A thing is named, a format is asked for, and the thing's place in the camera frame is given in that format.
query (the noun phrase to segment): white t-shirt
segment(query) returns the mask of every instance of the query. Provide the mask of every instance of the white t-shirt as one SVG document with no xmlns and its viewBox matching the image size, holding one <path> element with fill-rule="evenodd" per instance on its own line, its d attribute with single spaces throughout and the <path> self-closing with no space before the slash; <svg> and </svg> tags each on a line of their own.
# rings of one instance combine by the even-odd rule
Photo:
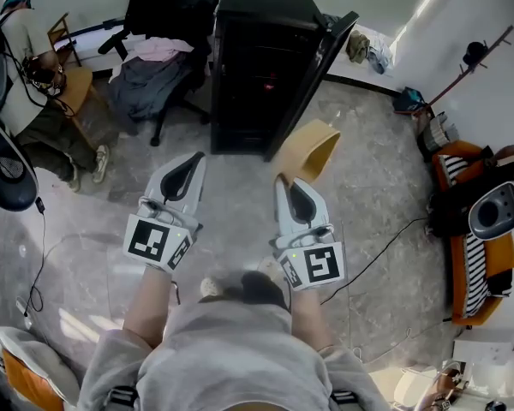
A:
<svg viewBox="0 0 514 411">
<path fill-rule="evenodd" d="M 8 40 L 15 59 L 22 63 L 25 57 L 37 57 L 51 50 L 51 43 L 45 29 L 40 25 L 38 14 L 33 9 L 17 9 L 2 24 L 2 32 Z M 26 85 L 15 69 L 14 61 L 8 60 L 8 76 L 13 86 L 0 111 L 0 120 L 9 128 L 12 135 L 18 135 L 42 111 L 27 96 L 25 87 L 34 102 L 45 105 L 47 97 L 33 85 Z"/>
<path fill-rule="evenodd" d="M 154 350 L 127 331 L 105 333 L 78 410 L 101 411 L 119 385 L 137 389 L 139 411 L 222 411 L 247 402 L 288 411 L 390 409 L 352 352 L 317 353 L 291 335 L 281 307 L 237 301 L 176 307 Z"/>
</svg>

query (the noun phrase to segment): cable connector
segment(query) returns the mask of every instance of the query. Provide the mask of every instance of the cable connector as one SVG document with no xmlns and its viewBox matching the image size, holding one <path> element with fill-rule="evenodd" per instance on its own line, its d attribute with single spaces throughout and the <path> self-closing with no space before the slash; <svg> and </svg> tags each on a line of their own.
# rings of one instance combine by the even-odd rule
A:
<svg viewBox="0 0 514 411">
<path fill-rule="evenodd" d="M 35 204 L 36 204 L 36 208 L 38 209 L 38 211 L 41 214 L 44 214 L 45 207 L 44 207 L 44 203 L 42 202 L 42 199 L 40 197 L 38 197 L 36 199 Z"/>
</svg>

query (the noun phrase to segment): gray tile floor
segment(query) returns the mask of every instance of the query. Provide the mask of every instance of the gray tile floor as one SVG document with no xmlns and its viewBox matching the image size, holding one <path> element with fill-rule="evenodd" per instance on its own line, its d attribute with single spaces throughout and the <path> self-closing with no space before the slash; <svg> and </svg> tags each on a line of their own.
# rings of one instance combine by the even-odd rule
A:
<svg viewBox="0 0 514 411">
<path fill-rule="evenodd" d="M 103 89 L 102 81 L 97 85 Z M 200 95 L 196 100 L 204 105 L 206 90 Z M 122 242 L 128 214 L 136 210 L 148 178 L 176 155 L 209 152 L 210 146 L 209 127 L 185 110 L 170 112 L 156 148 L 148 145 L 150 123 L 129 137 L 91 101 L 82 116 L 93 139 L 111 146 L 105 182 L 96 187 L 85 176 L 81 192 L 72 194 L 53 175 L 37 170 L 46 206 L 47 261 L 38 284 L 45 305 L 37 326 L 79 379 L 99 333 L 121 324 L 140 279 L 141 266 L 123 256 Z M 409 119 L 391 113 L 387 96 L 322 82 L 301 123 L 315 117 L 342 134 L 315 186 L 326 198 L 336 237 L 344 240 L 352 278 L 405 224 L 425 215 L 433 182 Z M 200 281 L 210 271 L 254 267 L 270 255 L 268 241 L 276 233 L 272 180 L 272 166 L 259 157 L 208 156 L 198 211 L 205 228 L 175 276 L 183 302 L 197 300 Z M 457 328 L 440 323 L 450 314 L 451 299 L 444 249 L 424 235 L 422 225 L 411 225 L 325 304 L 339 339 L 360 348 L 370 370 L 411 361 L 437 365 L 451 353 Z M 41 254 L 42 218 L 36 209 L 0 210 L 0 325 L 22 327 L 15 297 L 27 298 Z M 323 297 L 338 286 L 323 288 Z"/>
</svg>

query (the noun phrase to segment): dark pants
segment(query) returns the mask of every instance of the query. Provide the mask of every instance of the dark pants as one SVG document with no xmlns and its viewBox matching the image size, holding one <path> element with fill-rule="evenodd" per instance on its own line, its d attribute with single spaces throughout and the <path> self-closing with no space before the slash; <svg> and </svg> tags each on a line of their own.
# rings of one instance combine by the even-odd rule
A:
<svg viewBox="0 0 514 411">
<path fill-rule="evenodd" d="M 59 107 L 48 101 L 40 114 L 16 137 L 34 167 L 49 170 L 64 182 L 73 178 L 74 169 L 68 154 L 88 172 L 97 167 L 95 151 Z"/>
<path fill-rule="evenodd" d="M 429 226 L 438 237 L 465 235 L 470 232 L 469 211 L 487 192 L 514 180 L 514 163 L 486 170 L 482 175 L 456 184 L 430 200 L 433 213 Z"/>
<path fill-rule="evenodd" d="M 241 283 L 241 288 L 227 288 L 222 295 L 209 295 L 201 299 L 200 303 L 234 300 L 247 305 L 276 305 L 288 310 L 284 293 L 266 274 L 258 271 L 246 272 Z"/>
</svg>

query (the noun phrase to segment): person in black clothes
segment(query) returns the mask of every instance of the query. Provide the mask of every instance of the person in black clothes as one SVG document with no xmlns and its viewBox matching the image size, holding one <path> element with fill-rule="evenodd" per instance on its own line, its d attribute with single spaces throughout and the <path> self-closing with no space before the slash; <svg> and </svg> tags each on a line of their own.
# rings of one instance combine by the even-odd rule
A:
<svg viewBox="0 0 514 411">
<path fill-rule="evenodd" d="M 430 199 L 427 231 L 435 236 L 457 236 L 470 232 L 469 211 L 490 190 L 514 180 L 514 162 L 498 166 L 499 160 L 514 155 L 514 145 L 506 146 L 493 157 L 484 159 L 482 175 L 461 182 Z"/>
</svg>

